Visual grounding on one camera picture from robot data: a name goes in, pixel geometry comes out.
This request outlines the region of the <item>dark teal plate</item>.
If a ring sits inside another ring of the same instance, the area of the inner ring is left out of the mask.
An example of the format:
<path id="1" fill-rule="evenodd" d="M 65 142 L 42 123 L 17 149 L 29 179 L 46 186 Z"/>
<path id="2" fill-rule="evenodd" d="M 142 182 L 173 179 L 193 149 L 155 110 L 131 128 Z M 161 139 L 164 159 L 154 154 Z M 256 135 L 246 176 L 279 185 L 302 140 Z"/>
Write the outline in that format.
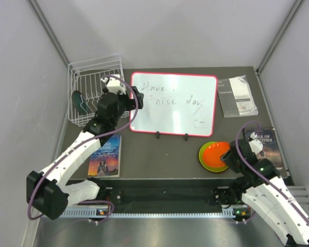
<path id="1" fill-rule="evenodd" d="M 79 114 L 81 115 L 88 114 L 89 107 L 87 105 L 86 98 L 80 91 L 72 92 L 72 103 Z"/>

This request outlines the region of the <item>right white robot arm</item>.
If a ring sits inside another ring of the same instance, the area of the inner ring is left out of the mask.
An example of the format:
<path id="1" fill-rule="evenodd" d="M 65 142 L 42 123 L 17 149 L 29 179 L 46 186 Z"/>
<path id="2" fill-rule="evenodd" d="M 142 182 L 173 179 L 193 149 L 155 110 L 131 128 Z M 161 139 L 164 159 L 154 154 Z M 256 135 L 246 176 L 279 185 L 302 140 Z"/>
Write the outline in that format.
<path id="1" fill-rule="evenodd" d="M 259 140 L 238 139 L 229 143 L 220 159 L 242 176 L 219 194 L 223 205 L 250 206 L 279 237 L 284 246 L 309 246 L 309 216 L 291 194 L 273 163 L 257 158 Z"/>

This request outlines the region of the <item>lime green plate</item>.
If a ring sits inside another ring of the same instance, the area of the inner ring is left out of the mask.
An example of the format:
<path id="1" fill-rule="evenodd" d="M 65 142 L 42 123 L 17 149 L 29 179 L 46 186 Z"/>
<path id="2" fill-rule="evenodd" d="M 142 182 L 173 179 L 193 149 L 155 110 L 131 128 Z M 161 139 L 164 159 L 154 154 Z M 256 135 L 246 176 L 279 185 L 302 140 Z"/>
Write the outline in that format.
<path id="1" fill-rule="evenodd" d="M 223 167 L 223 168 L 210 168 L 208 167 L 204 161 L 203 161 L 203 158 L 202 158 L 202 155 L 203 155 L 203 152 L 205 150 L 206 147 L 208 147 L 209 145 L 213 144 L 213 143 L 216 143 L 216 142 L 208 142 L 208 143 L 205 143 L 204 145 L 202 145 L 202 147 L 200 148 L 199 152 L 198 152 L 198 159 L 199 159 L 199 162 L 201 163 L 201 165 L 208 171 L 210 172 L 216 172 L 216 173 L 219 173 L 219 172 L 223 172 L 225 170 L 228 169 L 228 166 L 226 165 L 226 167 Z"/>

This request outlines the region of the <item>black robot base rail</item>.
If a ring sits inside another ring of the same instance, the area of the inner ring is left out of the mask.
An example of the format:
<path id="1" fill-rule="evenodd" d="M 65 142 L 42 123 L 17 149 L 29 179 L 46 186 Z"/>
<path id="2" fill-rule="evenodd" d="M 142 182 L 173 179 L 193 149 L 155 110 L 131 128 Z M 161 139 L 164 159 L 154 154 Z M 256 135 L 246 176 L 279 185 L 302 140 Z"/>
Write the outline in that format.
<path id="1" fill-rule="evenodd" d="M 228 186 L 232 179 L 99 179 L 97 199 L 107 199 L 120 213 L 217 210 L 240 203 Z"/>

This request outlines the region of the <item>orange plate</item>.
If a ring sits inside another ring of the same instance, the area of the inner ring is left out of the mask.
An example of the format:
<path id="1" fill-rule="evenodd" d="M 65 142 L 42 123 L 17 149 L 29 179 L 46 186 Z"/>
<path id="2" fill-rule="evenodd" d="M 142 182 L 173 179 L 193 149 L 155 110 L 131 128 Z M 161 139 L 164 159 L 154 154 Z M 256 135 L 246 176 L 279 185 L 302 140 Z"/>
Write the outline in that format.
<path id="1" fill-rule="evenodd" d="M 205 148 L 202 158 L 210 168 L 226 167 L 221 157 L 230 149 L 228 142 L 216 142 Z"/>

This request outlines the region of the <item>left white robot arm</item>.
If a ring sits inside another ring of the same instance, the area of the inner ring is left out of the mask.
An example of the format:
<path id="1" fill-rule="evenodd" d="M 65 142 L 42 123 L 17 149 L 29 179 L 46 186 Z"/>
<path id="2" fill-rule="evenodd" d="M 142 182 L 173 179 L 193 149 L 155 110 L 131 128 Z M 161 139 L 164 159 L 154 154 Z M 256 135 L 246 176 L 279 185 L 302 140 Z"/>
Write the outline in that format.
<path id="1" fill-rule="evenodd" d="M 130 95 L 104 89 L 97 103 L 97 111 L 84 126 L 76 140 L 50 165 L 40 172 L 32 171 L 26 177 L 27 217 L 36 220 L 46 216 L 57 219 L 71 205 L 94 200 L 100 186 L 91 180 L 68 185 L 73 173 L 118 132 L 119 119 L 125 111 L 143 108 L 143 93 L 131 86 Z"/>

